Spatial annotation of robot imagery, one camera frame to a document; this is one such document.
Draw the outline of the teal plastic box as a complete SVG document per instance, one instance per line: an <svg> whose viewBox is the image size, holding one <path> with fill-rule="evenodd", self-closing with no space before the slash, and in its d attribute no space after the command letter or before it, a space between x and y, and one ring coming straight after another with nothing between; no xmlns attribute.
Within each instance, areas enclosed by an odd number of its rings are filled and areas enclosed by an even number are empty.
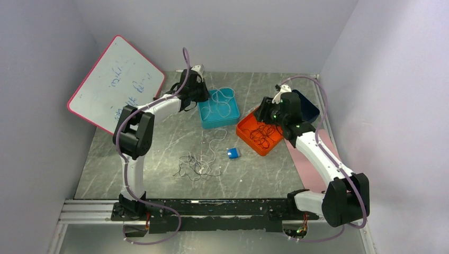
<svg viewBox="0 0 449 254"><path fill-rule="evenodd" d="M210 90L210 98L199 102L199 115L204 129L215 129L239 122L240 111L235 91L229 87Z"/></svg>

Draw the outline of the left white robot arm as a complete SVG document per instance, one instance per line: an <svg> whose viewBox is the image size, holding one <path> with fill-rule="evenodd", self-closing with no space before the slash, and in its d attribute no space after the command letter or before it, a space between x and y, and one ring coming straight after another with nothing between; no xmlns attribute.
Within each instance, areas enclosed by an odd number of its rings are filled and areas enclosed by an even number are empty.
<svg viewBox="0 0 449 254"><path fill-rule="evenodd" d="M114 206L118 217L139 220L146 213L143 186L144 158L152 144L154 125L168 116L186 111L191 103L210 98L202 65L181 72L181 80L161 98L142 105L125 106L113 134L122 161L123 184L119 201Z"/></svg>

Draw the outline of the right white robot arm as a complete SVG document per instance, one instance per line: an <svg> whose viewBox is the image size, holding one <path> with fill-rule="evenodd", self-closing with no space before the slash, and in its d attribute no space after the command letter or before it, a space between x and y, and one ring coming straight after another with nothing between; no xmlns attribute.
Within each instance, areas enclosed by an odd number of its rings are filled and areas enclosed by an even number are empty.
<svg viewBox="0 0 449 254"><path fill-rule="evenodd" d="M311 212L323 216L334 228L346 224L358 229L366 226L370 213L367 176L353 173L327 148L316 128L303 120L297 93L265 96L255 117L258 122L279 127L283 137L311 162L327 185L325 193L309 189L294 192L292 201L285 206L290 218L299 219L305 212Z"/></svg>

